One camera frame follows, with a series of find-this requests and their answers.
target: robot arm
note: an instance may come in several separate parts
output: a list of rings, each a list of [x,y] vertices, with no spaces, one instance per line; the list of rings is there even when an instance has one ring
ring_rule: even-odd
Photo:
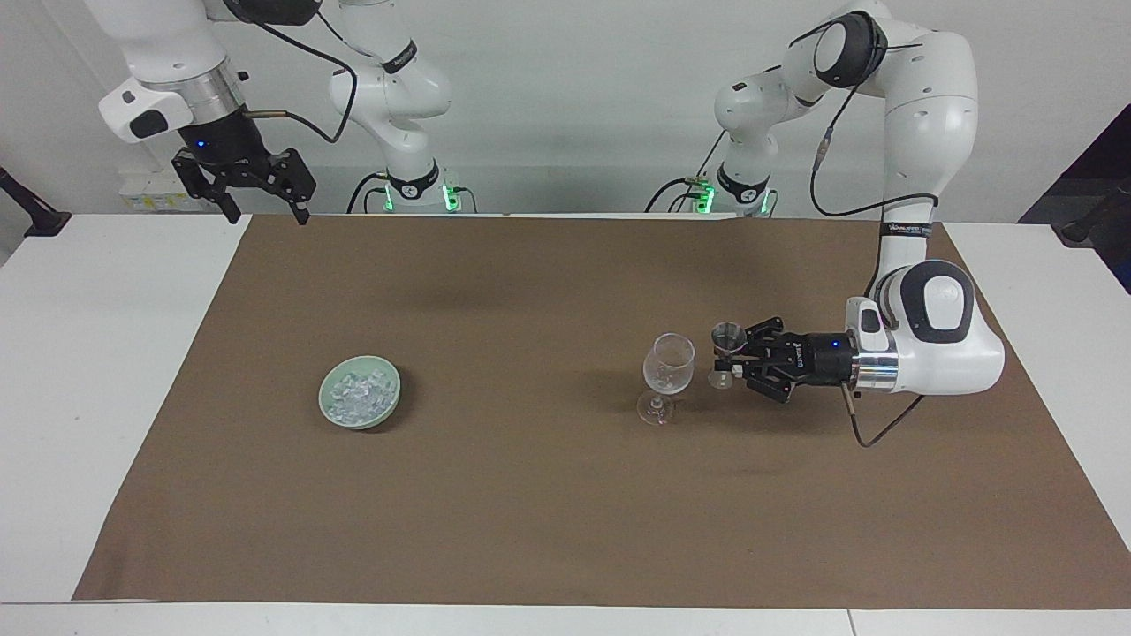
[[[208,9],[218,10],[218,1],[209,0]],[[319,6],[319,0],[225,2],[239,7],[241,19],[262,24],[303,24]],[[228,187],[275,195],[300,223],[307,222],[314,179],[297,151],[270,154],[264,147],[254,122],[244,117],[247,105],[201,0],[86,0],[86,5],[122,49],[130,69],[130,79],[98,104],[119,137],[137,143],[176,130],[185,146],[173,158],[173,167],[185,190],[218,205],[232,223],[240,208]]]
[[[795,40],[779,69],[719,93],[716,114],[732,139],[715,179],[726,192],[718,200],[756,209],[777,152],[774,126],[806,114],[830,88],[883,97],[890,203],[875,276],[866,296],[848,300],[844,332],[789,334],[771,319],[742,330],[735,346],[732,326],[729,341],[716,337],[716,377],[732,372],[779,402],[805,384],[922,395],[985,390],[1001,376],[1002,342],[982,317],[969,275],[926,260],[933,199],[969,157],[977,129],[969,44],[892,20],[877,0],[835,16]],[[814,172],[830,137],[831,128]]]
[[[451,105],[448,78],[418,54],[416,43],[392,0],[340,0],[344,38],[374,65],[357,69],[357,96],[349,119],[381,147],[392,186],[389,203],[399,206],[458,206],[443,171],[429,146],[429,136],[414,120],[439,117]],[[330,79],[330,95],[345,112],[349,80]]]

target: white table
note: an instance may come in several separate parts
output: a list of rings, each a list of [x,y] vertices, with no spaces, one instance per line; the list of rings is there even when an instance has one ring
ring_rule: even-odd
[[[1131,634],[1131,611],[68,603],[245,227],[76,216],[0,268],[0,635]],[[1046,227],[947,229],[1131,544],[1131,296]]]

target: wine glass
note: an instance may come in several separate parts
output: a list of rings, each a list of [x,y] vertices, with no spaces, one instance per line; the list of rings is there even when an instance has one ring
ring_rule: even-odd
[[[651,390],[637,399],[641,420],[653,426],[671,423],[675,404],[670,396],[691,384],[694,361],[696,345],[680,334],[664,334],[651,343],[644,359],[644,379]]]

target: black cable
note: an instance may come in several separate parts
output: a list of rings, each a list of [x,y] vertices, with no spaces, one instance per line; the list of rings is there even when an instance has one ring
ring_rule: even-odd
[[[333,33],[333,34],[334,34],[334,37],[337,37],[337,38],[338,38],[338,42],[342,42],[342,43],[343,43],[343,44],[345,44],[346,46],[348,46],[348,45],[349,45],[349,43],[348,43],[348,42],[346,42],[346,38],[345,38],[345,37],[342,37],[342,34],[340,34],[340,33],[338,33],[338,29],[334,28],[334,25],[331,25],[331,24],[330,24],[330,20],[326,19],[326,16],[323,16],[323,15],[322,15],[322,11],[321,11],[321,10],[319,10],[319,11],[316,11],[316,12],[314,12],[314,15],[316,15],[316,16],[318,16],[318,19],[322,20],[322,24],[325,24],[325,25],[326,25],[326,28],[330,29],[330,33]]]
[[[329,22],[326,22],[325,17],[322,18],[322,22],[326,24],[326,26],[330,27]],[[314,49],[312,46],[303,44],[302,42],[299,42],[297,40],[291,37],[290,35],[286,35],[284,33],[280,33],[280,32],[276,31],[275,28],[273,28],[269,25],[266,25],[266,24],[259,23],[259,22],[252,22],[252,24],[254,24],[259,28],[266,31],[267,33],[274,35],[275,37],[278,37],[283,42],[286,42],[287,44],[291,44],[292,46],[295,46],[295,48],[297,48],[297,49],[300,49],[302,51],[305,51],[307,53],[310,53],[311,55],[314,55],[317,58],[321,58],[321,59],[323,59],[323,60],[326,60],[328,62],[331,62],[331,63],[335,63],[335,65],[342,67],[343,70],[345,70],[346,72],[349,74],[351,85],[349,85],[349,100],[346,101],[346,109],[342,113],[342,121],[338,122],[338,129],[337,129],[337,131],[334,132],[334,136],[327,135],[321,128],[314,126],[307,118],[297,115],[297,114],[294,114],[294,113],[292,113],[290,111],[250,111],[250,112],[245,113],[245,117],[248,117],[250,119],[283,119],[283,118],[285,118],[285,119],[292,119],[294,121],[297,121],[299,123],[302,123],[303,126],[305,126],[307,128],[313,130],[314,132],[317,132],[318,136],[321,137],[322,139],[325,139],[327,143],[329,143],[329,144],[337,144],[338,139],[342,138],[342,132],[346,129],[346,123],[349,122],[349,113],[353,112],[354,100],[357,97],[357,71],[355,71],[353,69],[353,67],[351,67],[348,63],[339,60],[338,58],[335,58],[334,55],[331,55],[329,53],[323,53],[323,52],[319,51],[318,49]],[[334,27],[330,27],[330,31],[333,31],[335,33],[335,35],[337,35],[337,32],[334,31]]]
[[[827,23],[823,23],[823,24],[819,24],[819,25],[814,26],[813,28],[811,28],[811,29],[806,31],[805,33],[803,33],[803,34],[798,35],[797,37],[794,37],[794,38],[793,38],[793,42],[791,42],[791,43],[789,43],[789,46],[793,46],[794,44],[796,44],[796,43],[801,42],[802,40],[804,40],[804,38],[809,37],[810,35],[815,35],[815,34],[817,34],[817,32],[818,32],[818,31],[821,31],[822,28],[826,28],[826,27],[829,27],[829,26],[832,26],[832,24],[834,24],[835,22],[837,22],[837,20],[829,20],[829,22],[827,22]]]
[[[672,179],[667,183],[664,183],[658,190],[656,190],[656,194],[651,196],[651,200],[648,201],[648,206],[644,208],[645,214],[651,212],[651,206],[656,205],[656,201],[659,200],[659,197],[663,196],[664,192],[681,183],[687,183],[687,182],[688,182],[687,178],[681,177],[679,179]]]
[[[723,137],[725,137],[725,136],[726,136],[726,130],[720,130],[718,132],[718,137],[715,139],[715,144],[710,147],[710,151],[707,153],[707,157],[703,158],[702,165],[700,165],[699,170],[696,171],[696,179],[701,179],[703,177],[702,172],[703,172],[703,170],[707,169],[707,163],[710,162],[710,157],[715,155],[715,151],[718,149],[718,145],[723,141]],[[691,196],[691,188],[692,188],[692,184],[689,183],[688,184],[688,191],[683,192],[683,196],[679,198],[680,208],[677,210],[675,210],[675,212],[683,212],[683,201],[687,200]]]
[[[848,392],[848,385],[841,384],[840,390],[844,393],[845,405],[848,406],[848,418],[852,420],[852,432],[854,436],[856,436],[856,444],[858,444],[861,448],[871,448],[877,444],[879,444],[880,440],[883,439],[883,436],[888,435],[889,432],[891,432],[891,429],[899,426],[899,423],[904,421],[904,418],[909,415],[912,411],[914,411],[915,407],[918,406],[921,402],[923,402],[923,398],[926,397],[925,395],[917,396],[915,399],[912,401],[912,403],[907,406],[907,409],[904,409],[904,412],[900,413],[898,418],[892,420],[890,424],[883,427],[883,430],[880,431],[879,435],[873,437],[870,441],[864,441],[864,438],[861,437],[860,435],[860,422],[856,421],[856,409],[853,406],[852,394]]]
[[[475,200],[475,192],[473,192],[470,188],[464,188],[463,186],[460,186],[460,187],[456,188],[455,191],[456,192],[467,192],[468,195],[470,195],[472,196],[472,210],[475,214],[480,213],[480,203]]]
[[[369,196],[373,192],[381,192],[385,195],[388,191],[385,188],[370,188],[369,191],[365,192],[365,196],[361,198],[361,208],[365,214],[369,214]]]
[[[829,122],[829,128],[824,131],[824,138],[821,139],[821,144],[817,148],[817,155],[813,157],[813,170],[812,170],[812,172],[809,173],[809,200],[811,200],[813,203],[813,207],[817,208],[817,212],[820,212],[822,215],[830,216],[830,217],[852,216],[854,214],[860,214],[862,212],[867,212],[870,209],[875,209],[878,207],[883,207],[883,206],[896,204],[896,203],[899,203],[899,201],[907,201],[907,200],[914,200],[914,199],[930,199],[931,203],[933,204],[933,206],[938,207],[939,206],[939,197],[935,196],[935,195],[932,195],[930,192],[922,192],[922,194],[916,194],[916,195],[904,195],[901,197],[895,197],[895,198],[891,198],[891,199],[878,201],[878,203],[874,203],[874,204],[871,204],[871,205],[857,207],[855,209],[848,209],[848,210],[845,210],[845,212],[828,212],[827,209],[824,209],[823,207],[821,207],[820,203],[818,203],[818,200],[817,200],[817,173],[821,170],[821,163],[824,162],[824,155],[828,153],[829,146],[832,145],[832,132],[834,132],[834,130],[837,127],[837,122],[840,120],[840,115],[844,114],[845,109],[848,108],[848,103],[852,102],[852,98],[856,96],[856,92],[860,91],[860,87],[861,87],[862,84],[863,83],[857,84],[857,85],[855,85],[855,86],[852,87],[852,91],[848,93],[848,96],[845,97],[844,103],[840,104],[840,110],[837,111],[837,114],[835,114],[832,117],[832,121]]]
[[[883,249],[883,224],[880,224],[880,231],[877,232],[878,237],[875,240],[875,267],[872,269],[872,277],[867,281],[867,286],[864,287],[864,293],[861,295],[871,298],[872,285],[875,284],[875,280],[880,276],[880,250]]]
[[[680,196],[675,197],[674,199],[672,199],[671,205],[667,206],[667,212],[670,212],[670,213],[671,212],[682,212],[683,210],[683,201],[685,201],[688,199],[693,199],[693,198],[696,198],[694,195],[680,195]],[[675,204],[680,204],[680,209],[679,210],[675,209]]]
[[[357,203],[357,197],[361,195],[361,189],[365,187],[365,183],[374,179],[382,179],[383,175],[377,172],[371,172],[365,177],[362,177],[361,181],[357,182],[357,187],[354,188],[354,194],[349,196],[349,205],[346,206],[346,214],[353,214],[353,206]]]

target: bowl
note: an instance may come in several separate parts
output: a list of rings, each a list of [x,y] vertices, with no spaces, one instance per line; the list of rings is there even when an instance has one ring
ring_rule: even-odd
[[[392,403],[389,404],[389,407],[379,413],[372,420],[366,420],[360,424],[344,424],[336,421],[334,418],[330,418],[329,410],[334,406],[334,398],[330,397],[330,389],[334,388],[334,385],[338,384],[338,381],[346,377],[347,373],[356,373],[365,377],[378,369],[383,371],[386,376],[392,378]],[[400,373],[397,372],[397,368],[392,366],[392,362],[377,355],[359,355],[357,358],[351,358],[349,360],[338,363],[337,367],[326,375],[326,378],[322,380],[322,386],[318,389],[318,407],[322,411],[322,415],[336,426],[356,431],[371,429],[387,420],[397,407],[398,402],[400,402]]]

